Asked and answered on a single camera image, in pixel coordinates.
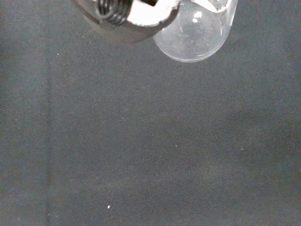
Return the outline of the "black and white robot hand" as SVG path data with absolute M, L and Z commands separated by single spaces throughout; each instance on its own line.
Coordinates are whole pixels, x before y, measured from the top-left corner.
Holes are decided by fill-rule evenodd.
M 74 0 L 106 41 L 134 44 L 153 37 L 177 17 L 178 0 Z

